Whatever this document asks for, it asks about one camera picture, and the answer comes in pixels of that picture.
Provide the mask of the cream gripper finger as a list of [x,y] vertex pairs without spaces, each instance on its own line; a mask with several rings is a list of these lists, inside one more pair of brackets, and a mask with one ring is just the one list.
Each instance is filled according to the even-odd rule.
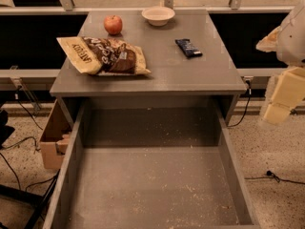
[[286,120],[290,112],[286,106],[267,104],[263,108],[262,119],[269,124],[278,125]]

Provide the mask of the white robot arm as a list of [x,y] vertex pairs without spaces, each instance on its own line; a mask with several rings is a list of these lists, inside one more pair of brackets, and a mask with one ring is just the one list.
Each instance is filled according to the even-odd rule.
[[272,128],[284,122],[305,98],[305,0],[255,47],[262,52],[275,52],[276,58],[288,66],[269,79],[260,110],[259,126]]

